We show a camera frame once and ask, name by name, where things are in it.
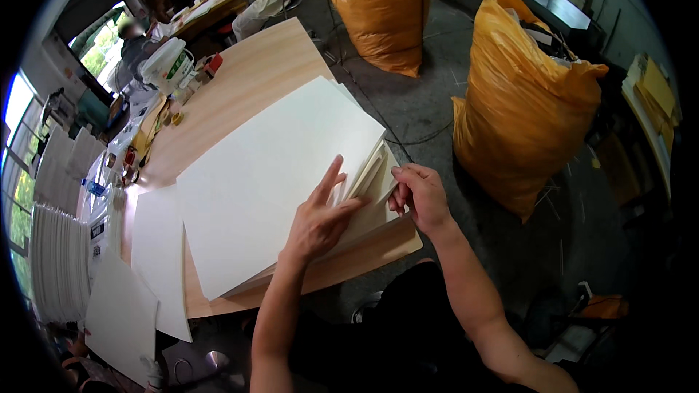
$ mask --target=white pants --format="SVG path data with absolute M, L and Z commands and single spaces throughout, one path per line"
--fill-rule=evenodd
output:
M 264 22 L 267 19 L 257 19 L 253 15 L 253 12 L 249 7 L 240 13 L 239 16 L 233 20 L 232 28 L 233 34 L 236 36 L 238 41 L 248 38 L 250 35 L 257 34 L 261 29 Z

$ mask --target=large orange sack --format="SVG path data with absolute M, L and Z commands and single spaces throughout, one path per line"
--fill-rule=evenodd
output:
M 332 0 L 354 47 L 368 63 L 417 77 L 429 0 Z
M 549 31 L 521 0 L 483 0 L 476 13 L 466 99 L 454 102 L 454 153 L 526 222 L 538 192 L 577 153 L 600 104 L 605 65 L 559 65 L 505 9 Z

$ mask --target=window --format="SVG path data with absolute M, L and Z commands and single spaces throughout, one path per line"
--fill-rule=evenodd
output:
M 126 18 L 126 5 L 120 2 L 68 43 L 83 66 L 107 91 L 112 90 L 108 84 L 110 74 L 122 58 L 124 40 L 119 38 L 117 26 Z
M 34 179 L 32 162 L 45 136 L 41 123 L 43 106 L 30 83 L 20 71 L 15 74 L 4 121 L 9 129 L 2 158 L 2 211 L 5 231 L 10 239 L 12 264 L 25 297 L 32 298 L 31 275 L 27 260 L 31 236 L 31 208 Z

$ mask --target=wooden table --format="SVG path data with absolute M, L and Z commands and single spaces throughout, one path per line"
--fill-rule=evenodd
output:
M 122 258 L 131 264 L 131 229 L 138 195 L 175 183 L 177 176 L 214 144 L 270 104 L 318 76 L 333 79 L 301 23 L 291 19 L 258 32 L 221 53 L 223 65 L 213 81 L 199 89 L 182 109 L 179 126 L 155 137 L 150 161 L 138 184 L 126 189 Z M 303 293 L 341 283 L 422 248 L 412 221 L 309 267 Z M 266 285 L 232 297 L 206 300 L 185 240 L 185 305 L 188 318 L 258 307 Z
M 211 26 L 215 25 L 219 21 L 225 19 L 226 17 L 237 15 L 241 13 L 248 6 L 247 0 L 222 0 L 221 3 L 217 3 L 209 9 L 209 12 L 204 15 L 187 22 L 183 26 L 176 28 L 175 32 L 170 37 L 177 37 L 179 39 L 184 39 L 185 41 L 191 41 L 195 37 L 206 31 Z M 181 19 L 187 17 L 189 13 L 182 16 Z
M 636 57 L 633 59 L 633 63 L 628 68 L 628 74 L 621 83 L 621 94 L 624 96 L 628 106 L 638 119 L 638 123 L 641 125 L 641 129 L 643 129 L 643 133 L 648 140 L 648 144 L 650 144 L 651 151 L 653 152 L 655 161 L 658 164 L 660 177 L 663 179 L 663 186 L 665 187 L 665 193 L 668 197 L 669 203 L 672 200 L 670 189 L 670 154 L 668 153 L 665 142 L 656 133 L 648 113 L 646 112 L 645 108 L 643 108 L 643 102 L 641 102 L 633 90 L 634 84 L 641 79 L 641 69 L 638 63 L 639 60 L 640 55 L 636 55 Z

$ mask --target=white glove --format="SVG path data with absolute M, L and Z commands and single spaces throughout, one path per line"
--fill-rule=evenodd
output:
M 147 389 L 153 393 L 162 392 L 163 373 L 160 370 L 160 365 L 145 355 L 141 355 L 141 364 L 143 364 L 147 370 Z

